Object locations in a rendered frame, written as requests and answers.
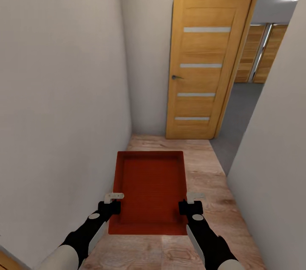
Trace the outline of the storage box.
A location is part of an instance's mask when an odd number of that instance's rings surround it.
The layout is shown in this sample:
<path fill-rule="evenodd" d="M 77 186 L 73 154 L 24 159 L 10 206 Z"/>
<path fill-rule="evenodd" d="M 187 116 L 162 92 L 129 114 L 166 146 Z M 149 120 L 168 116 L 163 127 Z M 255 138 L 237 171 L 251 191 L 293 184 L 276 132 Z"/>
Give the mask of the storage box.
<path fill-rule="evenodd" d="M 118 151 L 113 193 L 123 193 L 120 214 L 109 219 L 108 234 L 187 235 L 187 201 L 182 151 Z"/>

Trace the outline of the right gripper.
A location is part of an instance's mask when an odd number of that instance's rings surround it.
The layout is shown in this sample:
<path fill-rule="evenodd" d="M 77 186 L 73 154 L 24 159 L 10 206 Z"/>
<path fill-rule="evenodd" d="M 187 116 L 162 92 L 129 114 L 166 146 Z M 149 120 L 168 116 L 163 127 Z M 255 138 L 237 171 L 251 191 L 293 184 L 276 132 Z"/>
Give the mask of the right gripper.
<path fill-rule="evenodd" d="M 187 215 L 190 209 L 197 209 L 201 214 L 203 214 L 203 207 L 201 201 L 194 201 L 194 204 L 188 204 L 187 201 L 179 202 L 179 212 L 180 215 Z"/>

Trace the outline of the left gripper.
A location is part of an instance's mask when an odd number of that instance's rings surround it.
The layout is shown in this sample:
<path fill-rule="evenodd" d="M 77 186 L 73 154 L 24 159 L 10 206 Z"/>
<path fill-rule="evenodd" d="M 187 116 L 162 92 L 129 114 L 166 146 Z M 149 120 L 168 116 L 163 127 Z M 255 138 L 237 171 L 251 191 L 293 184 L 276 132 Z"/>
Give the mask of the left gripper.
<path fill-rule="evenodd" d="M 113 214 L 120 214 L 121 212 L 121 202 L 113 200 L 110 204 L 105 204 L 104 201 L 98 203 L 98 210 L 99 209 L 106 209 L 110 213 L 110 217 Z M 109 217 L 109 218 L 110 218 Z"/>

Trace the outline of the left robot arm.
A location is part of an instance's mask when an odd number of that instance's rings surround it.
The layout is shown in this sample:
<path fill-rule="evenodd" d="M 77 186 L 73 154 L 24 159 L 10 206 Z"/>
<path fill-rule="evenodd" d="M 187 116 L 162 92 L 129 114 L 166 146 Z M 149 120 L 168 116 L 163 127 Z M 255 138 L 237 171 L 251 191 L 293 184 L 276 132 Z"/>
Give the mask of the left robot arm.
<path fill-rule="evenodd" d="M 78 270 L 105 233 L 106 223 L 113 214 L 120 214 L 123 193 L 106 193 L 87 222 L 71 232 L 64 242 L 31 270 Z"/>

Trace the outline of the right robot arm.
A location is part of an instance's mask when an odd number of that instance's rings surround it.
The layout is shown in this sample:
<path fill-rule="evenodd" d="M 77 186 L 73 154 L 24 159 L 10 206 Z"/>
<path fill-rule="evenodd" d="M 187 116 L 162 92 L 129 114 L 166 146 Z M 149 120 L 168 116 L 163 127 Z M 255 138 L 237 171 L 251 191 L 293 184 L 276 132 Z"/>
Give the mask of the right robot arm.
<path fill-rule="evenodd" d="M 179 202 L 180 215 L 186 215 L 186 230 L 197 254 L 206 270 L 246 270 L 221 236 L 213 232 L 203 217 L 201 201 L 194 198 L 205 198 L 205 192 L 187 192 L 187 201 Z"/>

